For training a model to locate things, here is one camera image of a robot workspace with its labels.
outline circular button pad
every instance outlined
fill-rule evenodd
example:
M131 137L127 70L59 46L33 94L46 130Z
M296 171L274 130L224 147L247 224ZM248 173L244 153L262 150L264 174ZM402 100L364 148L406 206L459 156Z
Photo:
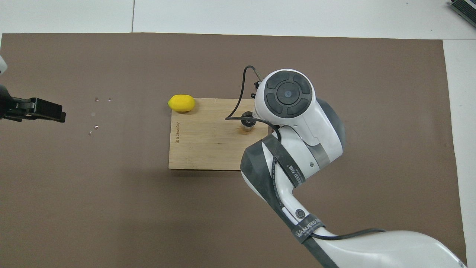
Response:
M268 78L264 90L266 107L281 118L302 114L311 104L311 85L293 71L279 71Z

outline white floor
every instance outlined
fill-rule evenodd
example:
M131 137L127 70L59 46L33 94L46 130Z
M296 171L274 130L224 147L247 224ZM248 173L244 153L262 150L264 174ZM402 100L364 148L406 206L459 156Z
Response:
M476 29L448 3L0 0L0 38L15 32L133 31L443 39L467 262L476 268Z

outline cutting board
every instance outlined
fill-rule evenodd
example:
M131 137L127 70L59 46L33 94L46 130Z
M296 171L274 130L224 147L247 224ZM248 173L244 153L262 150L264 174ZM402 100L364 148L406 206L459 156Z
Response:
M268 134L268 126L256 123L251 131L240 120L225 121L237 99L195 99L190 112L172 111L170 169L239 170L243 151ZM254 110L254 100L241 100L233 116Z

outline round gray button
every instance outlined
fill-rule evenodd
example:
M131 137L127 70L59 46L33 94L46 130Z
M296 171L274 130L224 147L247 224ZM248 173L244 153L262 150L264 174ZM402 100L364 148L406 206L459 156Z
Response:
M293 104L299 99L299 88L293 83L284 83L278 87L276 97L282 104Z

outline yellow lemon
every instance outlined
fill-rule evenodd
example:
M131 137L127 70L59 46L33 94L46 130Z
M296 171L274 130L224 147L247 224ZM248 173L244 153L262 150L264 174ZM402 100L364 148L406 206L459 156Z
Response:
M174 95L168 103L169 107L176 112L188 112L195 107L195 100L190 95Z

